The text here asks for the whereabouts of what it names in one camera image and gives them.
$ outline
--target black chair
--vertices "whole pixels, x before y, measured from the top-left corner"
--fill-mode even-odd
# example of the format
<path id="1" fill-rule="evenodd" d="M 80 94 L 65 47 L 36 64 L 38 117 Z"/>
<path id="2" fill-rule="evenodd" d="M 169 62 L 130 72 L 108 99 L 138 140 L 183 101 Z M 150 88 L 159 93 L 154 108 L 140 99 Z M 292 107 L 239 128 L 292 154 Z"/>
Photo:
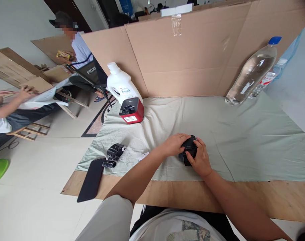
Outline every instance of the black chair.
<path id="1" fill-rule="evenodd" d="M 99 65 L 99 63 L 95 60 L 91 61 L 89 63 L 87 63 L 85 66 L 79 68 L 79 69 L 75 69 L 73 66 L 75 64 L 82 64 L 84 62 L 87 62 L 88 59 L 91 57 L 92 54 L 90 54 L 86 60 L 82 61 L 82 62 L 77 62 L 77 63 L 73 63 L 73 64 L 69 64 L 67 65 L 68 69 L 70 69 L 71 71 L 76 72 L 79 76 L 81 76 L 82 78 L 84 78 L 89 84 L 91 84 L 92 87 L 94 87 L 96 90 L 102 91 L 103 95 L 106 97 L 109 105 L 112 107 L 112 104 L 108 98 L 108 91 L 107 91 L 107 78 L 105 78 L 104 76 L 107 76 L 103 69 L 101 68 L 101 66 Z M 100 75 L 103 76 L 102 79 L 99 78 L 97 69 L 100 68 Z"/>

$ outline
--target hand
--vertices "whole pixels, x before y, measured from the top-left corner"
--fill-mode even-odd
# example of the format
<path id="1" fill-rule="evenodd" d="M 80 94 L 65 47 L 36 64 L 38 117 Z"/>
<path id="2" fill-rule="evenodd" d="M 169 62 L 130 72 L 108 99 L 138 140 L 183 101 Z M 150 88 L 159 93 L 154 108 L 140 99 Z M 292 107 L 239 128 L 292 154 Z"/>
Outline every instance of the hand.
<path id="1" fill-rule="evenodd" d="M 67 54 L 70 54 L 72 57 L 75 57 L 75 56 L 76 56 L 76 53 L 75 53 L 75 52 L 72 52 L 72 51 L 64 50 L 63 52 L 65 52 L 65 53 L 67 53 Z"/>
<path id="2" fill-rule="evenodd" d="M 182 144 L 190 137 L 190 135 L 183 133 L 173 135 L 169 137 L 163 144 L 157 147 L 157 149 L 162 155 L 165 156 L 165 158 L 176 156 L 185 150 L 185 147 L 182 147 Z"/>
<path id="3" fill-rule="evenodd" d="M 19 99 L 22 100 L 22 101 L 26 101 L 26 100 L 28 100 L 28 99 L 30 99 L 30 98 L 32 98 L 32 97 L 38 95 L 39 92 L 33 90 L 33 88 L 34 88 L 34 87 L 27 86 L 27 85 L 21 87 L 21 90 L 20 90 L 20 92 L 19 92 L 17 98 L 19 98 Z"/>
<path id="4" fill-rule="evenodd" d="M 66 64 L 71 64 L 71 61 L 65 59 L 64 57 L 62 56 L 57 56 L 57 59 L 63 63 L 66 63 Z"/>
<path id="5" fill-rule="evenodd" d="M 194 140 L 194 143 L 197 146 L 196 157 L 194 159 L 192 155 L 186 151 L 187 159 L 189 160 L 190 164 L 192 164 L 195 172 L 197 172 L 201 177 L 207 177 L 212 173 L 213 169 L 209 163 L 206 145 L 200 138 L 197 138 L 196 141 Z"/>
<path id="6" fill-rule="evenodd" d="M 4 97 L 8 94 L 17 94 L 18 92 L 16 91 L 9 91 L 9 90 L 0 90 L 0 97 Z"/>

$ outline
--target white detergent bottle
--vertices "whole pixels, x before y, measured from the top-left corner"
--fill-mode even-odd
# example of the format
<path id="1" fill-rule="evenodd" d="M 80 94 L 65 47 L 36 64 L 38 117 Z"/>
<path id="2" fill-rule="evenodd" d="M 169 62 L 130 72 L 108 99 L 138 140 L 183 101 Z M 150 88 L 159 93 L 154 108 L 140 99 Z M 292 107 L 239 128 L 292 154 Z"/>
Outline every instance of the white detergent bottle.
<path id="1" fill-rule="evenodd" d="M 130 75 L 122 71 L 115 62 L 109 63 L 108 68 L 111 75 L 107 79 L 107 89 L 116 97 L 119 103 L 122 104 L 125 99 L 135 97 L 138 97 L 143 103 L 142 97 L 132 83 Z"/>

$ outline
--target folding chair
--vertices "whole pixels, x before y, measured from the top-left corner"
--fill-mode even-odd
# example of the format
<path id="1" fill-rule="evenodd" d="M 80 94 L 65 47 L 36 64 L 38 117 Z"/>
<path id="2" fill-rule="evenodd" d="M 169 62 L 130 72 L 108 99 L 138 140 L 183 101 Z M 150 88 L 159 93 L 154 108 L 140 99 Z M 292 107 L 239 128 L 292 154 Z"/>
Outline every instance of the folding chair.
<path id="1" fill-rule="evenodd" d="M 85 66 L 79 68 L 79 69 L 75 69 L 73 67 L 73 65 L 75 64 L 82 64 L 84 62 L 87 62 L 88 59 L 91 57 L 92 54 L 90 54 L 86 60 L 82 61 L 82 62 L 78 62 L 78 63 L 73 63 L 70 65 L 67 65 L 67 67 L 76 72 L 79 76 L 81 76 L 82 78 L 84 78 L 89 84 L 91 84 L 92 87 L 94 87 L 96 90 L 101 90 L 103 95 L 106 97 L 109 105 L 112 107 L 112 104 L 108 98 L 108 92 L 106 90 L 107 87 L 107 83 L 100 83 L 100 79 L 98 77 L 98 73 L 96 70 L 96 66 L 95 66 L 95 62 L 91 61 L 89 63 L 87 63 Z"/>

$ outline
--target plastic water bottle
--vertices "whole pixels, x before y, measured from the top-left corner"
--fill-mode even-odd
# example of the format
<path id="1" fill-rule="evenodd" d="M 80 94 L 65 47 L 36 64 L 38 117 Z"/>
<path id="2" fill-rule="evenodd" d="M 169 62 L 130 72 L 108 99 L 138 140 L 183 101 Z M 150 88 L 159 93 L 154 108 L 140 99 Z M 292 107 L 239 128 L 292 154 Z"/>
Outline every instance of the plastic water bottle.
<path id="1" fill-rule="evenodd" d="M 115 62 L 108 64 L 111 75 L 107 78 L 107 89 L 122 105 L 125 99 L 138 97 L 143 103 L 142 97 L 131 81 L 131 77 L 122 71 Z"/>
<path id="2" fill-rule="evenodd" d="M 261 79 L 273 67 L 277 55 L 276 45 L 281 38 L 279 36 L 271 38 L 264 48 L 258 50 L 246 61 L 233 87 L 226 96 L 226 102 L 231 105 L 237 105 L 247 99 Z"/>
<path id="3" fill-rule="evenodd" d="M 266 76 L 261 80 L 258 86 L 249 95 L 249 99 L 254 99 L 259 93 L 266 88 L 275 79 L 282 70 L 282 65 L 287 62 L 287 59 L 279 59 L 276 65 L 270 69 Z"/>

